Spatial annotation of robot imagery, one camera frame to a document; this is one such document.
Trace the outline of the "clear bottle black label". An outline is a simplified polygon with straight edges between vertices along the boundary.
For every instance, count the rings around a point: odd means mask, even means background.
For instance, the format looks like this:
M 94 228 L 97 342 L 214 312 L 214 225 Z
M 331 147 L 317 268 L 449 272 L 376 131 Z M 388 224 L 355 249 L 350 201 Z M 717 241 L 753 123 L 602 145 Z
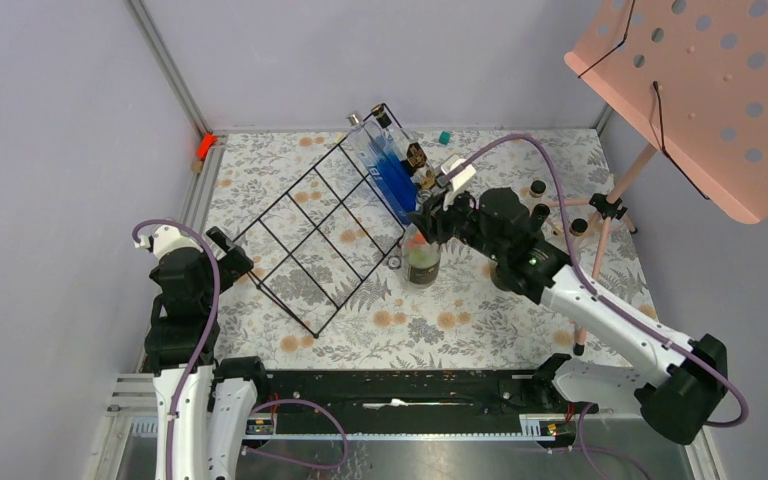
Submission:
M 401 256 L 408 285 L 426 288 L 436 281 L 440 271 L 441 245 L 429 243 L 414 224 L 408 226 L 402 238 Z

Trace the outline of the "clear bottle gold label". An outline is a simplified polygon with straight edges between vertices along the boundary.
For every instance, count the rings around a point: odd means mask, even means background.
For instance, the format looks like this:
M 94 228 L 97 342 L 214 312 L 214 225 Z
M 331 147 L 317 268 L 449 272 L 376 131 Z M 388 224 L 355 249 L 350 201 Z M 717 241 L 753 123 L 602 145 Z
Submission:
M 384 133 L 385 141 L 396 154 L 401 167 L 419 190 L 431 191 L 435 186 L 436 172 L 419 142 L 418 135 L 397 125 L 386 105 L 380 103 L 371 114 Z

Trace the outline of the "black wire wine rack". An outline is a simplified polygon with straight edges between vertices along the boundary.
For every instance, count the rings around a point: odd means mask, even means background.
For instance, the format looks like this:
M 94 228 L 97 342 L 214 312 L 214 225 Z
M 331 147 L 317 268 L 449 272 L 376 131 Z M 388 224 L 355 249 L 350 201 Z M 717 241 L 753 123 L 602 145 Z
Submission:
M 407 227 L 354 156 L 349 130 L 237 235 L 261 257 L 247 280 L 314 339 L 395 256 Z

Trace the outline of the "blue triangular bottle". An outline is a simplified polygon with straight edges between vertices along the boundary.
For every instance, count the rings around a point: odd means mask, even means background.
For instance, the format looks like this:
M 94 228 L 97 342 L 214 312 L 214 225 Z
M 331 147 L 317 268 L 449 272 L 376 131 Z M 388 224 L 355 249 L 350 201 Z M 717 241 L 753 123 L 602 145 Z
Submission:
M 356 111 L 347 120 L 351 128 L 346 141 L 354 156 L 366 168 L 398 221 L 410 225 L 408 214 L 416 210 L 417 188 L 402 165 L 392 134 L 374 117 L 362 120 Z

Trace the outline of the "dark green wine bottle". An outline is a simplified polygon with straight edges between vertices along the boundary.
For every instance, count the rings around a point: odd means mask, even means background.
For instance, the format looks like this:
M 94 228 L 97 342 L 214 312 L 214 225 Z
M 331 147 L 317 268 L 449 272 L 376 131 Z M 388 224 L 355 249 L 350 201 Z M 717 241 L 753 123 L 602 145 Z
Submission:
M 533 234 L 537 234 L 542 231 L 542 227 L 551 213 L 550 208 L 543 203 L 536 204 L 531 210 L 531 214 L 528 219 L 529 231 Z

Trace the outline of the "short clear glass bottle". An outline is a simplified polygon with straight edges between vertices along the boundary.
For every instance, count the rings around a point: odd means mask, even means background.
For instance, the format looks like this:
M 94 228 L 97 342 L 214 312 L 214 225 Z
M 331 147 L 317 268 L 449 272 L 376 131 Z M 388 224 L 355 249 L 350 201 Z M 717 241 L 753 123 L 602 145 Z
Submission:
M 542 200 L 547 190 L 547 185 L 542 180 L 534 180 L 528 189 L 529 196 L 535 200 Z

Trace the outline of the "clear bottle black cap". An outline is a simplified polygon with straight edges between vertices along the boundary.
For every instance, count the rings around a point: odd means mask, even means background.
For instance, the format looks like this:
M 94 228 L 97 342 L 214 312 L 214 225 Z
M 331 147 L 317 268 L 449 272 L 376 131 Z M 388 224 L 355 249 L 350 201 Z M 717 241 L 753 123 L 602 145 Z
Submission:
M 568 233 L 575 238 L 582 237 L 587 233 L 589 223 L 584 218 L 575 218 L 568 227 Z

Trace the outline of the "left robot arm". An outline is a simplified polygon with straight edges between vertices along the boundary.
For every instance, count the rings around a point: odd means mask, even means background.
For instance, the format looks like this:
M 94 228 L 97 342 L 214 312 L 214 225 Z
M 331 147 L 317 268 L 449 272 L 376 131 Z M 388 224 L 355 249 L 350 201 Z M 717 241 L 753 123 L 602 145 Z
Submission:
M 158 479 L 233 479 L 252 411 L 269 401 L 262 360 L 219 361 L 219 299 L 254 269 L 217 227 L 200 236 L 172 220 L 138 224 L 137 248 L 157 260 L 159 287 L 144 340 L 158 418 Z

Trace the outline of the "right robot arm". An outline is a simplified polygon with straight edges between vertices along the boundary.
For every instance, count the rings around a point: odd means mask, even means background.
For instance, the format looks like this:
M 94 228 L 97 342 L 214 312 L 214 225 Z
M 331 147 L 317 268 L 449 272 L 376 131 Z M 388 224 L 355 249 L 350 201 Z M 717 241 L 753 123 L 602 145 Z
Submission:
M 559 249 L 540 231 L 543 217 L 509 188 L 479 197 L 466 186 L 473 163 L 510 134 L 468 158 L 453 156 L 435 175 L 430 198 L 409 217 L 424 238 L 455 238 L 495 264 L 497 285 L 573 320 L 614 348 L 627 366 L 591 365 L 556 354 L 533 386 L 535 402 L 557 412 L 569 402 L 593 403 L 642 417 L 667 440 L 692 443 L 705 427 L 733 428 L 747 421 L 749 404 L 728 378 L 725 345 L 707 334 L 693 339 L 655 321 L 600 285 L 579 265 L 571 244 Z

